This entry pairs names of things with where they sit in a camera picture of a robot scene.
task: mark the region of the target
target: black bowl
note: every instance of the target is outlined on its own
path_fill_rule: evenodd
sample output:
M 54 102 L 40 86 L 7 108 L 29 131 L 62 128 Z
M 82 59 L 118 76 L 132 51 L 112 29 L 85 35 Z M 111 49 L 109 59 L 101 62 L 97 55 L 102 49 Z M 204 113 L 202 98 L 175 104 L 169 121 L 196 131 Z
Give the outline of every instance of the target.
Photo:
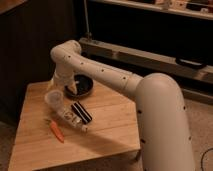
M 85 75 L 77 74 L 74 76 L 77 94 L 74 94 L 69 86 L 64 87 L 65 95 L 68 98 L 81 98 L 90 94 L 93 88 L 93 80 Z

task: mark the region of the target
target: floor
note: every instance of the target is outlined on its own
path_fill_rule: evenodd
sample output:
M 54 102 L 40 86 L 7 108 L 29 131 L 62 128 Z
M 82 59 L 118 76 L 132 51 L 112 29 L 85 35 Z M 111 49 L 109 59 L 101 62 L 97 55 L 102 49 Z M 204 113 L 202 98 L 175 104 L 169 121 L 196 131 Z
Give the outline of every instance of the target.
M 213 147 L 213 105 L 186 100 L 187 116 L 192 134 L 196 171 L 200 171 L 203 152 Z M 15 139 L 15 128 L 0 123 L 0 171 L 6 171 Z M 84 161 L 73 165 L 45 169 L 48 171 L 141 171 L 141 159 L 134 162 L 136 152 Z M 213 151 L 204 158 L 205 171 L 213 170 Z

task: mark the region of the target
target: carrot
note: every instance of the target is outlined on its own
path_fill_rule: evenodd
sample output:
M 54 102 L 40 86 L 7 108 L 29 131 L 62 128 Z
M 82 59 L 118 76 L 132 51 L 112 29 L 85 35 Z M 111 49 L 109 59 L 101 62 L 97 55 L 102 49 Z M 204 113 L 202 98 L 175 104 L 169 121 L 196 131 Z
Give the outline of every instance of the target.
M 54 135 L 56 136 L 56 138 L 60 142 L 64 143 L 64 136 L 63 136 L 60 128 L 58 127 L 58 124 L 55 121 L 51 120 L 50 128 L 51 128 L 52 132 L 54 133 Z

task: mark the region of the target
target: wall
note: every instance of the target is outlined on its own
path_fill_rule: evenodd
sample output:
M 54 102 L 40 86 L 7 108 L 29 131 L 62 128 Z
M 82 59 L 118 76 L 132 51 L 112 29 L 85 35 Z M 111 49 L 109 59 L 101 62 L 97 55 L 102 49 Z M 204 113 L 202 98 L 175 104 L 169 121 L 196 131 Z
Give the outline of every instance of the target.
M 49 80 L 50 49 L 75 38 L 72 0 L 30 0 L 0 15 L 0 120 L 17 123 L 26 86 Z

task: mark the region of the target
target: wooden tabletop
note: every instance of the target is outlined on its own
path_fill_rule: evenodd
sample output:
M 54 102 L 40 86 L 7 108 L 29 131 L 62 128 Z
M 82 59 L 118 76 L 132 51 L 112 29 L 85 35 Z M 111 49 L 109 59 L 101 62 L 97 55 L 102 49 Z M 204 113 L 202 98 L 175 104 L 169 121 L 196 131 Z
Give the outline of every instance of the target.
M 27 88 L 9 170 L 25 171 L 70 164 L 140 149 L 135 104 L 94 82 L 92 93 L 80 102 L 93 117 L 81 133 L 55 117 L 44 102 L 47 82 Z M 69 106 L 74 101 L 64 99 Z M 57 118 L 65 142 L 60 143 L 44 119 Z

